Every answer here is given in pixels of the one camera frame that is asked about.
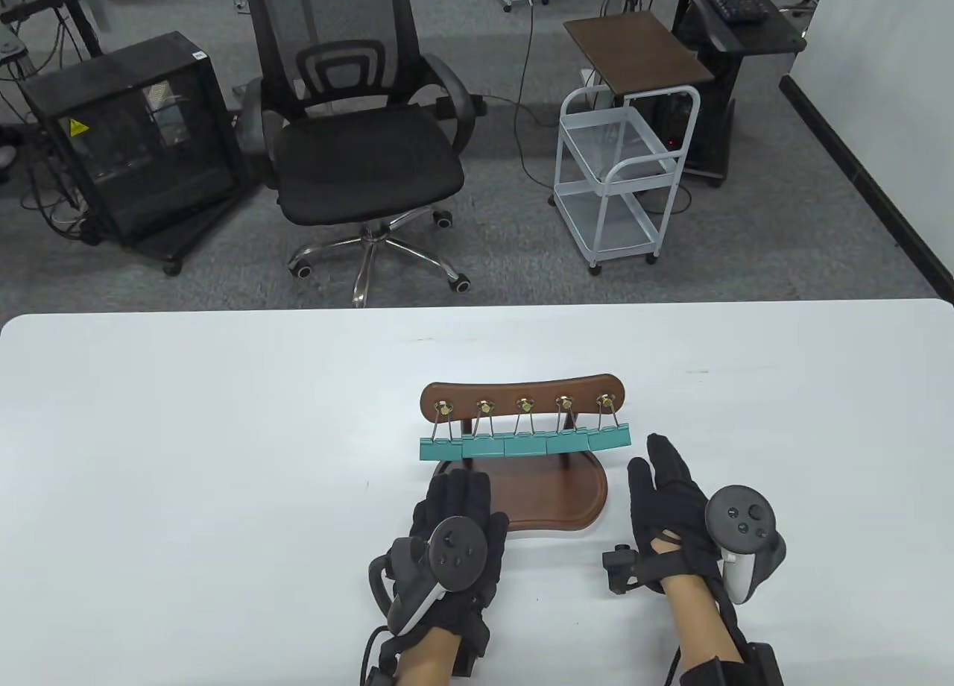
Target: hand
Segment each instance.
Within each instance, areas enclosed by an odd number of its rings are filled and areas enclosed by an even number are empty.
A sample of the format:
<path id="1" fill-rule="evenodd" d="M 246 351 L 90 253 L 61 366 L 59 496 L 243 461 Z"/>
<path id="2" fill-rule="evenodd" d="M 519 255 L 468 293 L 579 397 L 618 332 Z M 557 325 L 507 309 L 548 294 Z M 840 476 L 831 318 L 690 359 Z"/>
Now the hand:
<path id="1" fill-rule="evenodd" d="M 437 475 L 430 481 L 426 499 L 414 508 L 410 536 L 429 539 L 440 522 L 456 515 L 470 517 L 484 530 L 487 536 L 487 563 L 473 586 L 464 591 L 444 594 L 427 610 L 420 623 L 462 636 L 483 655 L 483 648 L 473 643 L 473 634 L 468 626 L 473 627 L 471 617 L 475 615 L 480 618 L 496 594 L 504 542 L 511 522 L 503 512 L 490 514 L 490 477 L 487 474 L 455 469 L 450 474 Z"/>
<path id="2" fill-rule="evenodd" d="M 639 553 L 645 557 L 682 549 L 687 563 L 699 574 L 718 577 L 719 550 L 706 529 L 708 498 L 667 438 L 650 435 L 646 447 L 655 485 L 647 461 L 637 457 L 629 465 L 630 517 Z M 662 593 L 659 582 L 647 586 Z"/>

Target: chair armrest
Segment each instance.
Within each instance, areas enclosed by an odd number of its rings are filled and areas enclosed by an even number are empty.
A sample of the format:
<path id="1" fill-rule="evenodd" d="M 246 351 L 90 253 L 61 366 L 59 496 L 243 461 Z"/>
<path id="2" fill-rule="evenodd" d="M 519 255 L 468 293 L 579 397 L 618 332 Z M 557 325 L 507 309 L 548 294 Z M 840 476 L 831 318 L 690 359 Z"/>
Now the chair armrest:
<path id="1" fill-rule="evenodd" d="M 241 114 L 236 127 L 238 147 L 248 160 L 255 175 L 269 189 L 277 189 L 277 176 L 265 139 L 265 111 L 262 109 L 262 79 L 256 77 L 245 86 L 241 99 Z"/>
<path id="2" fill-rule="evenodd" d="M 454 116 L 457 117 L 457 131 L 454 133 L 453 148 L 457 154 L 460 154 L 467 142 L 470 141 L 470 135 L 474 131 L 474 120 L 476 113 L 474 111 L 473 100 L 470 99 L 470 93 L 453 71 L 444 65 L 443 60 L 431 54 L 423 55 L 423 61 L 427 65 L 426 83 L 429 85 L 440 85 L 447 91 L 450 102 L 454 106 Z"/>

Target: chrome chair base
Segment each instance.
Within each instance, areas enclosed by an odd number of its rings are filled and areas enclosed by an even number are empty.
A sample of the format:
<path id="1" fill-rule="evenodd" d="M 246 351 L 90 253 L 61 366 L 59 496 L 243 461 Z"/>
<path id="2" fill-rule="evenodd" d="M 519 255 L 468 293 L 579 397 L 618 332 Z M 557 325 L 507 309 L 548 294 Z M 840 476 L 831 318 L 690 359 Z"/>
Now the chrome chair base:
<path id="1" fill-rule="evenodd" d="M 300 246 L 292 257 L 288 260 L 288 270 L 296 278 L 307 278 L 311 276 L 312 263 L 319 254 L 329 249 L 337 249 L 341 246 L 361 246 L 364 250 L 364 257 L 361 259 L 361 268 L 358 269 L 358 276 L 355 278 L 354 294 L 351 297 L 351 305 L 355 308 L 364 308 L 367 305 L 367 295 L 371 284 L 371 270 L 374 267 L 375 254 L 382 246 L 391 246 L 399 252 L 409 254 L 415 259 L 425 260 L 433 266 L 443 271 L 447 276 L 447 283 L 450 284 L 450 290 L 455 293 L 463 294 L 470 289 L 470 280 L 467 276 L 459 273 L 447 259 L 433 254 L 429 251 L 412 246 L 409 243 L 402 242 L 401 239 L 395 239 L 392 232 L 405 225 L 409 221 L 433 213 L 434 223 L 440 228 L 449 228 L 453 219 L 450 212 L 434 211 L 430 207 L 422 207 L 396 216 L 391 221 L 383 221 L 378 226 L 372 227 L 370 224 L 361 224 L 361 233 L 357 236 L 348 236 L 347 239 L 338 239 L 336 242 L 311 243 Z"/>

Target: chair seat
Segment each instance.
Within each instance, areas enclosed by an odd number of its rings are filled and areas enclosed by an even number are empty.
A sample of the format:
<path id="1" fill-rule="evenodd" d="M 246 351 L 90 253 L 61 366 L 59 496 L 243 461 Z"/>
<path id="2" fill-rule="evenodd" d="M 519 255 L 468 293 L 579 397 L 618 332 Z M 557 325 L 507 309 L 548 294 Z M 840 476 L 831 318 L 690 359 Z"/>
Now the chair seat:
<path id="1" fill-rule="evenodd" d="M 279 205 L 303 226 L 385 218 L 457 194 L 464 170 L 422 107 L 301 120 L 275 144 Z"/>

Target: gray carpet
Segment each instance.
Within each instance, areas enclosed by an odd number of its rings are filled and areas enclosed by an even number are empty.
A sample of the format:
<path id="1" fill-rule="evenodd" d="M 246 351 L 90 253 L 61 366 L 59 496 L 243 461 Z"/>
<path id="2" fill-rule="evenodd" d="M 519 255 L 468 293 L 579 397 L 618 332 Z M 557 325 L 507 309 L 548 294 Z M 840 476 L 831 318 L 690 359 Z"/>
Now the gray carpet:
<path id="1" fill-rule="evenodd" d="M 498 0 L 413 0 L 422 46 L 446 60 L 473 92 L 516 97 L 529 11 Z M 546 122 L 579 84 L 581 56 L 566 19 L 596 15 L 601 0 L 554 0 L 535 11 L 524 99 Z M 229 0 L 110 0 L 105 44 L 129 44 L 178 29 L 212 57 L 225 90 L 258 73 L 251 22 Z M 672 17 L 675 0 L 654 12 Z M 42 36 L 43 28 L 30 29 Z M 43 38 L 31 48 L 42 46 Z M 730 179 L 721 189 L 688 180 L 692 208 L 672 219 L 656 266 L 640 259 L 587 273 L 568 230 L 546 205 L 548 191 L 522 173 L 511 134 L 514 107 L 490 100 L 464 152 L 467 185 L 444 202 L 451 230 L 429 221 L 403 236 L 440 249 L 473 281 L 451 294 L 439 273 L 391 252 L 379 257 L 370 305 L 811 300 L 934 295 L 778 92 L 791 56 L 746 61 L 736 96 Z M 13 98 L 15 87 L 4 86 Z M 521 116 L 529 170 L 549 181 L 555 130 Z M 18 205 L 15 177 L 0 187 L 0 324 L 21 313 L 316 308 L 348 305 L 358 254 L 321 264 L 316 280 L 285 270 L 301 243 L 343 230 L 307 230 L 282 218 L 260 189 L 188 259 L 180 277 L 112 245 L 90 248 L 52 235 Z M 685 201 L 680 193 L 678 206 Z"/>

